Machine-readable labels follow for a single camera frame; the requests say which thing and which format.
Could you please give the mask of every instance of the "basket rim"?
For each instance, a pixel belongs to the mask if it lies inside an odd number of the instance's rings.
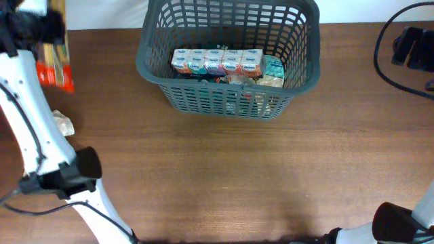
[[[148,12],[146,13],[146,17],[143,22],[142,32],[140,36],[140,43],[138,47],[138,51],[136,54],[136,69],[139,74],[146,79],[147,81],[157,84],[157,85],[166,85],[166,86],[189,86],[189,87],[209,87],[214,89],[222,89],[222,84],[213,84],[208,82],[200,82],[197,80],[188,80],[188,79],[170,79],[170,78],[161,78],[156,77],[153,73],[149,72],[148,68],[144,66],[144,53],[146,49],[149,47],[149,40],[151,36],[149,35],[148,29],[153,29],[155,26],[156,18],[154,17],[157,13],[155,10],[162,8],[163,4],[166,1],[149,1]],[[269,3],[270,1],[259,1],[263,3]],[[288,6],[287,0],[274,0],[275,3],[279,3],[283,6]],[[301,94],[305,94],[312,90],[319,81],[319,76],[321,74],[321,68],[319,65],[319,57],[320,57],[320,33],[319,33],[319,8],[314,0],[303,0],[298,1],[301,5],[306,5],[310,8],[311,14],[311,63],[312,63],[312,73],[306,83],[300,87],[295,88],[280,88],[280,87],[266,87],[261,85],[255,86],[247,86],[247,85],[232,85],[231,90],[238,90],[243,92],[266,92],[273,93],[281,96],[298,96]]]

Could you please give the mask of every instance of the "white wall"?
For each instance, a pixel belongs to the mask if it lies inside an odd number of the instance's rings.
[[[321,11],[321,23],[350,23],[385,22],[400,9],[423,0],[316,0],[316,2]],[[71,30],[140,28],[147,10],[148,0],[66,0],[66,22],[68,29]],[[414,20],[434,20],[434,7],[410,10],[397,21]]]

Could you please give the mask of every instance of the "brown wood surface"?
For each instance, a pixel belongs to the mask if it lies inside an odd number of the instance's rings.
[[[421,88],[429,74],[380,63]],[[413,26],[434,27],[430,23]],[[137,235],[171,241],[249,241],[322,235],[372,220],[385,201],[412,209],[434,178],[434,103],[396,90],[372,64],[382,24],[321,25],[318,86],[279,118],[251,121],[183,114],[136,72],[140,30],[69,33],[77,92],[45,89],[71,118],[77,148],[93,146],[104,185]],[[22,159],[0,116],[0,194]],[[43,210],[53,196],[11,204]],[[0,209],[0,243],[96,243],[72,209],[38,218]]]

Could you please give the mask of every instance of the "gray plastic basket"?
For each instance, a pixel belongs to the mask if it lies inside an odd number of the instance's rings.
[[[281,58],[285,88],[174,79],[176,48],[261,48]],[[138,72],[187,113],[273,119],[319,79],[319,9],[313,0],[150,0]]]

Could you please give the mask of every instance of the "wooden table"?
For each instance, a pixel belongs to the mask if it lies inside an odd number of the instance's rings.
[[[380,63],[421,88],[430,76]],[[412,26],[434,27],[429,23]],[[143,240],[249,241],[322,235],[372,221],[385,201],[412,209],[434,178],[434,103],[382,81],[372,56],[382,24],[321,26],[321,80],[279,118],[251,121],[183,114],[136,72],[139,30],[71,31],[77,92],[45,89],[71,118],[77,148],[93,146],[108,195]],[[0,117],[0,194],[22,159]],[[54,196],[12,205],[43,210]],[[96,243],[72,209],[31,218],[0,209],[0,243]]]

